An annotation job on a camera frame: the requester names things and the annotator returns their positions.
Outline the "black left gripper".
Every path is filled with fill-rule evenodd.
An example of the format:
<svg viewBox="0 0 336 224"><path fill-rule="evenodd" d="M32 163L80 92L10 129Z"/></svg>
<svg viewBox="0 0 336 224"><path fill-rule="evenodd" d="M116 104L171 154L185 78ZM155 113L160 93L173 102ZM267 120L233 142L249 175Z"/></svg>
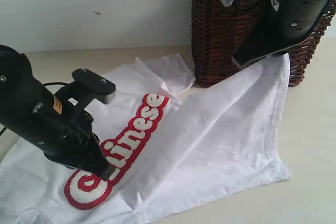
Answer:
<svg viewBox="0 0 336 224"><path fill-rule="evenodd" d="M49 160L107 181L116 168L99 151L92 116L73 107L33 76L24 54L1 46L1 124Z"/></svg>

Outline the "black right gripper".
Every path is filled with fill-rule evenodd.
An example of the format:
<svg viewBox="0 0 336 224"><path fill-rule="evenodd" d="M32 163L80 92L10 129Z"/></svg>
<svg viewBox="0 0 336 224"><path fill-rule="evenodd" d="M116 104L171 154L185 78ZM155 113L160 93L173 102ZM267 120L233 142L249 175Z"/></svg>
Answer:
<svg viewBox="0 0 336 224"><path fill-rule="evenodd" d="M232 62L246 68L304 41L313 30L328 0L270 0L263 17L262 35L249 35Z"/></svg>

